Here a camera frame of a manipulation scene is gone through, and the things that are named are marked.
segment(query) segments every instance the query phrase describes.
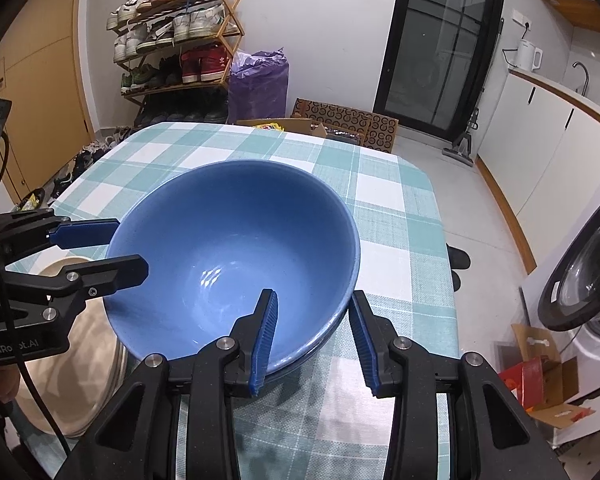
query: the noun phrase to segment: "washing machine door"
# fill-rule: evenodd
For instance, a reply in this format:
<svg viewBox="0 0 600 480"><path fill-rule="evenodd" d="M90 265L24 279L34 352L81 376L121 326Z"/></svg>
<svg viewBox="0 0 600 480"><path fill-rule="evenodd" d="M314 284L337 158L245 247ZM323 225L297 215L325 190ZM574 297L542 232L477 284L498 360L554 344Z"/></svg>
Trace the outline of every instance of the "washing machine door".
<svg viewBox="0 0 600 480"><path fill-rule="evenodd" d="M600 208L554 270L538 305L542 324L554 332L587 322L600 328Z"/></svg>

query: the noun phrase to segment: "beige plate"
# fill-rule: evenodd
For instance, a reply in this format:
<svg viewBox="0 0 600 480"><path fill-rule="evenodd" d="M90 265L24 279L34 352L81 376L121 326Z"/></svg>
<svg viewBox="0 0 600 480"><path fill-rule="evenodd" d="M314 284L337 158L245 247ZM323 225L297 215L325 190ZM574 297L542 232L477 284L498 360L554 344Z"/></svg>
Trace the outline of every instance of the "beige plate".
<svg viewBox="0 0 600 480"><path fill-rule="evenodd" d="M88 261L64 258L40 275L57 276L64 266ZM102 298L87 300L69 332L69 343L64 354L30 361L27 368L62 433L80 436L112 396L126 362L126 351L109 325ZM22 380L16 400L35 427L53 434Z"/></svg>

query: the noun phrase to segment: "cabinet handle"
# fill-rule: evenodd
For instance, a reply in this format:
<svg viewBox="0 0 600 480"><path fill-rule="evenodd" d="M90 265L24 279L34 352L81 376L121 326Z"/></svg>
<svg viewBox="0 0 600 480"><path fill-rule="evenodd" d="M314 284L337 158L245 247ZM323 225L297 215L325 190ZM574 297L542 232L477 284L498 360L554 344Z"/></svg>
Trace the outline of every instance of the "cabinet handle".
<svg viewBox="0 0 600 480"><path fill-rule="evenodd" d="M564 125L564 129L566 130L569 127L569 123L571 122L571 118L573 117L573 111L575 110L575 108L571 109L571 113L569 114L569 119L567 120L567 123Z"/></svg>

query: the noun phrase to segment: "human hand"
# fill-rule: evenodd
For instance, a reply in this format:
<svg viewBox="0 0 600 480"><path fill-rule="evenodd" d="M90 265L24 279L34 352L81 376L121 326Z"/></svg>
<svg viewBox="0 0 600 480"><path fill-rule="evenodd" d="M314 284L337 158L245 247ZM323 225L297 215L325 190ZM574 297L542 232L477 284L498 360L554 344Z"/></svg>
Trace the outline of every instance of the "human hand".
<svg viewBox="0 0 600 480"><path fill-rule="evenodd" d="M20 388L18 365L0 366L0 402L6 404L16 398Z"/></svg>

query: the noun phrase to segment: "cardboard box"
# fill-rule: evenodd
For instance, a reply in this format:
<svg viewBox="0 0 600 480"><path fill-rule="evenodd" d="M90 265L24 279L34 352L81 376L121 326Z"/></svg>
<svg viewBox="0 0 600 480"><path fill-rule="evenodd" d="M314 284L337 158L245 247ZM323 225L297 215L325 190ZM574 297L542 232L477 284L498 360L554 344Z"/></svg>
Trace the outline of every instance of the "cardboard box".
<svg viewBox="0 0 600 480"><path fill-rule="evenodd" d="M563 430L594 413L566 404L579 391L577 358L562 362L551 332L526 325L511 325L522 362L499 373L520 404L536 420Z"/></svg>
<svg viewBox="0 0 600 480"><path fill-rule="evenodd" d="M248 121L236 121L238 126L259 126L260 124L278 123L286 132L301 135L311 135L313 137L327 138L327 132L322 124L312 128L314 121L311 119L252 119Z"/></svg>
<svg viewBox="0 0 600 480"><path fill-rule="evenodd" d="M391 153L398 133L397 119L307 99L296 99L291 116L306 117L326 127L359 134L362 146L386 153Z"/></svg>

